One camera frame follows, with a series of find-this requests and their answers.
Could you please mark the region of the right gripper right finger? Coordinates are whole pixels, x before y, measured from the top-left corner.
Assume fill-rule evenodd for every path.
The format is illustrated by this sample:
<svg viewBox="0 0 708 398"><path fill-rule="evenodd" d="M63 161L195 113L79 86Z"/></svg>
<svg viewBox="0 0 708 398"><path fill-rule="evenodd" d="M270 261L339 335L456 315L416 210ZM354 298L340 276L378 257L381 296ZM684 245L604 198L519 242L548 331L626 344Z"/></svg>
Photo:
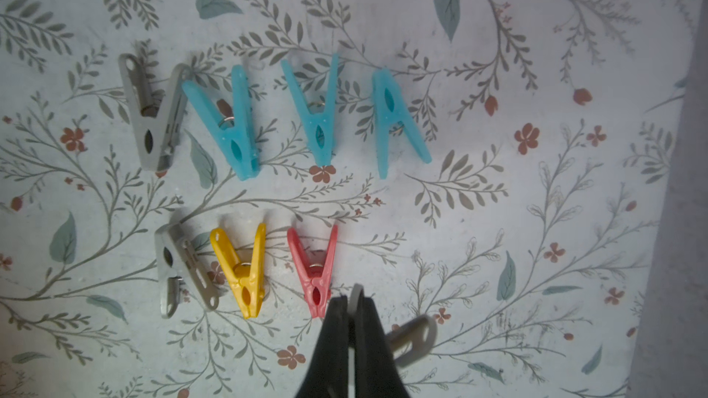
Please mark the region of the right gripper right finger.
<svg viewBox="0 0 708 398"><path fill-rule="evenodd" d="M350 297L350 347L354 397L409 397L374 301L363 292Z"/></svg>

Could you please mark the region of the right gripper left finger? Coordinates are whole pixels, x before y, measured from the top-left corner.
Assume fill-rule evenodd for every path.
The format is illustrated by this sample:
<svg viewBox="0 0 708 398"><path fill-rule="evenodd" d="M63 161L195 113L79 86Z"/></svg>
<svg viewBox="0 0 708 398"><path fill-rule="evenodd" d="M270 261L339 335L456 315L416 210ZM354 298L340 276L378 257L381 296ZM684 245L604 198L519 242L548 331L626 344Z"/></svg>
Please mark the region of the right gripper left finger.
<svg viewBox="0 0 708 398"><path fill-rule="evenodd" d="M297 398L348 397L348 339L348 299L332 298Z"/></svg>

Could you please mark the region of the grey clothespin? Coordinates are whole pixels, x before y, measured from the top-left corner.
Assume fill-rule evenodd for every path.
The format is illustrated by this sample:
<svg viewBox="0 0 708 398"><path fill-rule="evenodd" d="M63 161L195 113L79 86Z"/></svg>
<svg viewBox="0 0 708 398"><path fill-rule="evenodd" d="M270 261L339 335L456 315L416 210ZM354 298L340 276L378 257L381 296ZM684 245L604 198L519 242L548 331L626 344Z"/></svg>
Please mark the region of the grey clothespin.
<svg viewBox="0 0 708 398"><path fill-rule="evenodd" d="M156 263L160 288L160 315L173 317L181 301L181 285L199 298L206 311L219 306L219 291L208 279L191 241L179 224L167 224L155 232Z"/></svg>
<svg viewBox="0 0 708 398"><path fill-rule="evenodd" d="M364 292L364 287L356 284L350 293ZM348 298L348 315L350 315L350 297ZM422 314L402 324L398 329L385 331L385 336L392 351L396 368L405 368L423 357L426 357L437 337L437 324L430 315Z"/></svg>
<svg viewBox="0 0 708 398"><path fill-rule="evenodd" d="M187 103L182 84L191 78L192 70L187 64L177 64L171 72L162 100L155 101L145 68L138 59L123 53L118 64L141 168L167 171L179 144L180 126Z"/></svg>

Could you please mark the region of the red clothespin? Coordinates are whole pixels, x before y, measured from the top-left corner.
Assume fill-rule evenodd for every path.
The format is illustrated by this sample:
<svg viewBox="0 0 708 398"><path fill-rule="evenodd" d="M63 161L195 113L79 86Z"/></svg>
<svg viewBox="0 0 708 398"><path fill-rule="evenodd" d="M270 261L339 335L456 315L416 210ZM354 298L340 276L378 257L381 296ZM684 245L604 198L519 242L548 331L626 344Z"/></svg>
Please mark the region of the red clothespin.
<svg viewBox="0 0 708 398"><path fill-rule="evenodd" d="M326 316L327 302L331 298L331 278L337 250L339 227L333 226L322 263L313 263L302 246L295 228L289 228L287 239L293 263L300 279L304 300L313 318Z"/></svg>

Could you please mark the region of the yellow clothespin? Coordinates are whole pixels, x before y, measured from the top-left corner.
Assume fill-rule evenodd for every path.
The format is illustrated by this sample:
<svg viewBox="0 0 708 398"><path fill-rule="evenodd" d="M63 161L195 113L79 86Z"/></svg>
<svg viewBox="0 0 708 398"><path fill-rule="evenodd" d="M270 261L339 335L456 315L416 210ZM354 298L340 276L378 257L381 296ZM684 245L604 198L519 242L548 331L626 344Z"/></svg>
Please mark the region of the yellow clothespin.
<svg viewBox="0 0 708 398"><path fill-rule="evenodd" d="M259 315L265 298L266 236L267 225L261 223L254 237L251 261L244 262L222 228L214 228L210 233L210 243L215 256L245 319Z"/></svg>

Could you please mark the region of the teal clothespin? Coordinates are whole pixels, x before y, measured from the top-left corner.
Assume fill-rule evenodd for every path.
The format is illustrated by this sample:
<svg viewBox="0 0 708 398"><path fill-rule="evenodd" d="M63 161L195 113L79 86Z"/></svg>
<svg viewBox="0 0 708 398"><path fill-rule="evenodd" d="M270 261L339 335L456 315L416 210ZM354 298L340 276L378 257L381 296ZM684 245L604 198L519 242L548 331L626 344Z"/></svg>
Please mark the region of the teal clothespin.
<svg viewBox="0 0 708 398"><path fill-rule="evenodd" d="M329 81L326 101L322 110L312 112L287 60L281 61L281 67L289 92L301 118L307 136L307 145L319 167L331 165L335 143L335 109L337 100L337 73L339 55L335 53L329 69Z"/></svg>
<svg viewBox="0 0 708 398"><path fill-rule="evenodd" d="M374 132L379 177L388 175L389 137L395 125L403 127L403 133L424 163L431 163L431 153L418 125L404 101L400 86L388 69L372 74L372 102L374 103Z"/></svg>
<svg viewBox="0 0 708 398"><path fill-rule="evenodd" d="M241 181L260 173L254 135L248 80L242 66L232 68L232 115L226 116L194 81L184 81L182 89L197 115L219 146L228 164Z"/></svg>

